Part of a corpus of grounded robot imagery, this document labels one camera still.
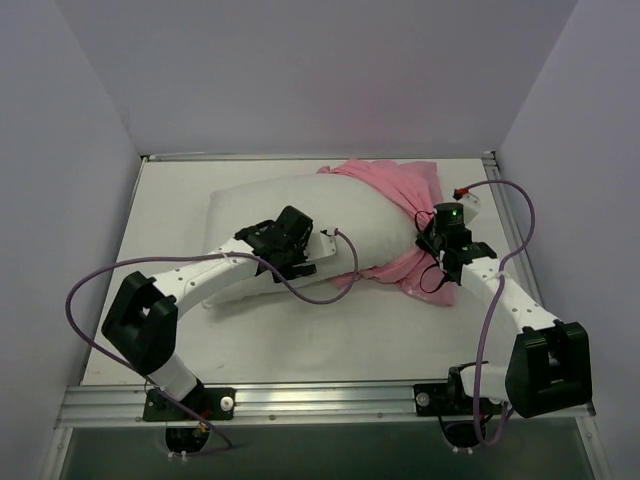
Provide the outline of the white pillow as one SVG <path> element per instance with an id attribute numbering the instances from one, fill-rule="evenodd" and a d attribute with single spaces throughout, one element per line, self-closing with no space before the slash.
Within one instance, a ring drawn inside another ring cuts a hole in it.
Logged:
<path id="1" fill-rule="evenodd" d="M 401 284 L 424 259 L 415 245 L 414 224 L 400 206 L 361 180 L 328 173 L 279 177 L 213 192 L 203 251 L 222 246 L 244 227 L 276 219 L 287 206 L 308 216 L 315 233 L 336 228 L 355 247 L 351 250 L 337 238 L 337 252 L 319 260 L 314 275 L 294 280 L 295 288 L 325 280 L 344 287 L 353 273 L 354 256 L 361 278 Z"/>

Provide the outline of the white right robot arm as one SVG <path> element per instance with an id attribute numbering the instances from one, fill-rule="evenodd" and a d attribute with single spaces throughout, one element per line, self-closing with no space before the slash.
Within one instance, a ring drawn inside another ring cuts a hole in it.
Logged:
<path id="1" fill-rule="evenodd" d="M 591 401 L 587 331 L 545 310 L 502 269 L 489 245 L 473 241 L 462 204 L 437 205 L 416 244 L 435 259 L 444 281 L 473 294 L 513 340 L 505 366 L 480 360 L 450 369 L 443 390 L 450 409 L 506 402 L 531 418 Z"/>

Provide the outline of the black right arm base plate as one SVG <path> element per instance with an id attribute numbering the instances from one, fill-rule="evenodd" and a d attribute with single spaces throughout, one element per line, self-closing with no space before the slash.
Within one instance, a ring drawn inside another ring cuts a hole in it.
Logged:
<path id="1" fill-rule="evenodd" d="M 472 397 L 460 386 L 446 382 L 412 386 L 414 407 L 419 417 L 472 416 Z"/>

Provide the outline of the pink rose-print pillowcase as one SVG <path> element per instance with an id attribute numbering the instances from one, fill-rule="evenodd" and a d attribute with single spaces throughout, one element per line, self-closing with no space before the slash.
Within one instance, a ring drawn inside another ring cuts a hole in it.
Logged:
<path id="1" fill-rule="evenodd" d="M 432 208 L 443 200 L 438 179 L 437 164 L 416 161 L 398 164 L 392 160 L 350 159 L 331 168 L 321 167 L 320 174 L 336 174 L 362 181 L 394 203 L 407 218 L 413 221 L 414 229 L 426 227 L 432 216 Z M 409 236 L 409 245 L 392 260 L 360 268 L 360 279 L 373 280 L 381 284 L 392 284 L 403 293 L 439 306 L 455 303 L 455 288 L 439 285 L 444 279 L 436 261 L 415 245 L 416 235 Z"/>

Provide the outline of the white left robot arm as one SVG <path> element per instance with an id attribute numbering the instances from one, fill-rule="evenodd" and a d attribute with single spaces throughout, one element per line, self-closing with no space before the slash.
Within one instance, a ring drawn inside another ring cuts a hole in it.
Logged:
<path id="1" fill-rule="evenodd" d="M 213 294 L 261 275 L 268 262 L 287 280 L 311 273 L 305 250 L 313 220 L 287 206 L 274 220 L 237 231 L 209 260 L 192 261 L 147 277 L 122 281 L 102 325 L 103 336 L 139 375 L 167 393 L 165 405 L 179 419 L 202 405 L 200 382 L 175 353 L 179 319 Z"/>

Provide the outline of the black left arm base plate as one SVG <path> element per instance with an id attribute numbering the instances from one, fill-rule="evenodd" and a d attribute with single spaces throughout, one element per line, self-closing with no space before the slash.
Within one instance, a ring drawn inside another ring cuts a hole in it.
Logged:
<path id="1" fill-rule="evenodd" d="M 236 390 L 231 387 L 197 387 L 181 405 L 207 420 L 231 420 L 234 416 Z M 194 419 L 178 405 L 163 396 L 158 388 L 147 392 L 142 413 L 146 422 L 178 422 Z"/>

